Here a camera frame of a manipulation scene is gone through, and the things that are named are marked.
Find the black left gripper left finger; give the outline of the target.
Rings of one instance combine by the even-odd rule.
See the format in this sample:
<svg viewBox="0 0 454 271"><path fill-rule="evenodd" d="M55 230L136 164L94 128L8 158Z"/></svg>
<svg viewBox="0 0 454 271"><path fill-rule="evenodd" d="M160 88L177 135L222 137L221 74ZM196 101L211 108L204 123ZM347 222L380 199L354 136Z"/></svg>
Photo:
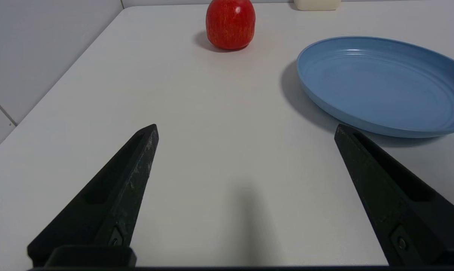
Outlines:
<svg viewBox="0 0 454 271"><path fill-rule="evenodd" d="M28 245L34 267L133 267L130 248L159 142L138 130Z"/></svg>

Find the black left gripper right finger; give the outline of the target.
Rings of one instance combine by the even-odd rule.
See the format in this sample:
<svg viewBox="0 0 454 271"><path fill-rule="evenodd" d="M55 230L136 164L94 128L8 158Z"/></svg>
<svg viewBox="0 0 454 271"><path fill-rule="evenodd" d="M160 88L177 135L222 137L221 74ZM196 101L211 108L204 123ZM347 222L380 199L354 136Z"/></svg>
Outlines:
<svg viewBox="0 0 454 271"><path fill-rule="evenodd" d="M454 266L454 204L360 131L334 139L390 266Z"/></svg>

